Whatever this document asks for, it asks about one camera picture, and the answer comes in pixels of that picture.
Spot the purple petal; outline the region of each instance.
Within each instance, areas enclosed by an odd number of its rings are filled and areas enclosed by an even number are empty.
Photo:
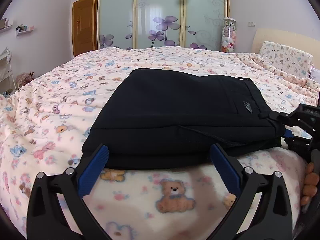
[[[106,35],[106,40],[109,41],[109,40],[112,40],[114,37],[112,34],[108,34]]]
[[[166,23],[160,23],[156,26],[157,30],[166,31],[168,29],[168,25]]]
[[[162,19],[160,17],[154,18],[153,21],[156,22],[156,23],[164,23],[164,19]]]
[[[175,46],[176,45],[176,43],[173,40],[167,40],[164,42],[164,44],[166,46]]]
[[[196,43],[191,43],[189,46],[190,46],[190,48],[192,48],[192,49],[199,49],[199,46],[198,46],[198,44],[196,44]]]
[[[180,28],[180,24],[177,23],[167,23],[167,25],[173,30],[178,30]]]
[[[151,40],[151,41],[154,41],[156,39],[156,37],[157,36],[155,36],[155,35],[151,35],[151,36],[148,37],[148,39]]]
[[[173,22],[178,21],[178,18],[176,18],[176,17],[174,17],[174,16],[167,16],[167,17],[164,19],[164,21],[165,21],[166,23],[173,23]]]
[[[104,44],[106,44],[107,46],[111,46],[113,43],[113,41],[105,41]]]

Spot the wooden headboard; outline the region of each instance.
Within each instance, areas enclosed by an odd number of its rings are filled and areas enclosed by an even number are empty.
[[[251,52],[259,53],[264,41],[284,44],[310,53],[313,55],[312,63],[315,68],[320,69],[320,41],[297,33],[259,28],[254,36]]]

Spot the wardrobe door frame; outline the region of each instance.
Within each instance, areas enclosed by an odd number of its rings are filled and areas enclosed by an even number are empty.
[[[224,0],[225,2],[225,17],[230,17],[230,0]],[[133,0],[133,23],[135,22],[136,16],[136,0]],[[99,49],[99,0],[93,0],[93,8],[92,8],[92,41],[93,41],[93,48],[94,50]],[[136,41],[136,28],[133,27],[133,48],[135,49],[135,41]],[[184,36],[181,35],[180,41],[184,40]]]

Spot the bed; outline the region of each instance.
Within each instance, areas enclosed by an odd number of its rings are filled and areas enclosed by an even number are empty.
[[[272,110],[290,113],[298,104],[316,106],[319,84],[281,72],[258,54],[228,54],[181,47],[122,50],[105,48],[75,57],[33,80],[10,98],[0,97],[0,203],[26,237],[26,215],[36,174],[60,174],[80,161],[90,127],[113,91],[137,68],[182,71],[197,76],[248,77]],[[295,135],[310,138],[294,127]],[[305,162],[275,147],[239,158],[258,173],[284,175],[293,225],[300,212]],[[161,213],[157,201],[166,183],[176,183],[192,199],[187,209]],[[62,196],[70,227],[79,232]],[[122,171],[104,169],[84,201],[114,240],[205,239],[219,224],[235,197],[210,164],[184,169]],[[245,230],[259,194],[239,231]]]

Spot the silver screw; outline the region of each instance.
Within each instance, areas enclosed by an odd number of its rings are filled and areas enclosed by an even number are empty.
[[[67,168],[66,174],[71,175],[75,169],[74,168]]]
[[[282,177],[282,174],[281,174],[281,172],[276,171],[276,172],[275,172],[275,176],[278,177],[278,178],[281,178],[281,177]]]
[[[37,174],[38,179],[42,179],[43,176],[44,176],[44,173],[42,171]]]
[[[245,168],[244,168],[244,171],[245,171],[246,173],[248,173],[248,174],[251,174],[251,173],[253,173],[253,168],[251,168],[251,167],[245,167]]]

